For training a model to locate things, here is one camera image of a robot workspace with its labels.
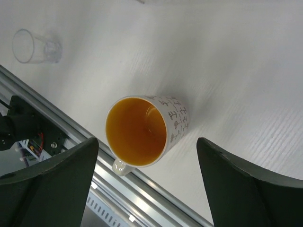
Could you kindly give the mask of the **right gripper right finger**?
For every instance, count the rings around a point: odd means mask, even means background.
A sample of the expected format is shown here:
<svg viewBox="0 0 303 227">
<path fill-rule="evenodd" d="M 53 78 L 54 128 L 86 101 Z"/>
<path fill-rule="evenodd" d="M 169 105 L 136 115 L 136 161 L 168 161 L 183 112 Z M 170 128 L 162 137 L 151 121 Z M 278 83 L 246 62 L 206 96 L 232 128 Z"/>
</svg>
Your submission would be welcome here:
<svg viewBox="0 0 303 227">
<path fill-rule="evenodd" d="M 303 182 L 240 158 L 206 138 L 196 144 L 216 227 L 301 227 Z"/>
</svg>

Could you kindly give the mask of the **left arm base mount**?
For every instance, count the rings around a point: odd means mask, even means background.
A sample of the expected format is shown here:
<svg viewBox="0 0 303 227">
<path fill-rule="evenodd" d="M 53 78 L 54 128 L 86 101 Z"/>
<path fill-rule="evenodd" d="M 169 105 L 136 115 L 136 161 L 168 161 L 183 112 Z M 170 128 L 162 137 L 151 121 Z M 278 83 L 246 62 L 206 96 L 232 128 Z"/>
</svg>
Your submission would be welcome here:
<svg viewBox="0 0 303 227">
<path fill-rule="evenodd" d="M 15 143 L 39 162 L 56 156 L 67 148 L 67 139 L 58 126 L 43 116 L 21 97 L 14 95 L 10 103 L 0 102 L 8 109 L 0 116 L 0 149 L 10 149 Z"/>
</svg>

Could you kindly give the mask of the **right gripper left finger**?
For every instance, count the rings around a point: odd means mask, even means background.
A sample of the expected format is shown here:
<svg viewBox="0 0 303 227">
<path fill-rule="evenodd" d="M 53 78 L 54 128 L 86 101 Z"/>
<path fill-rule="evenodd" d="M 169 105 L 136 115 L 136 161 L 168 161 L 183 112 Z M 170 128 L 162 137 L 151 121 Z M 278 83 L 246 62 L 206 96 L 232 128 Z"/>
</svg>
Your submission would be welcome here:
<svg viewBox="0 0 303 227">
<path fill-rule="evenodd" d="M 79 227 L 98 156 L 89 138 L 0 178 L 2 227 Z"/>
</svg>

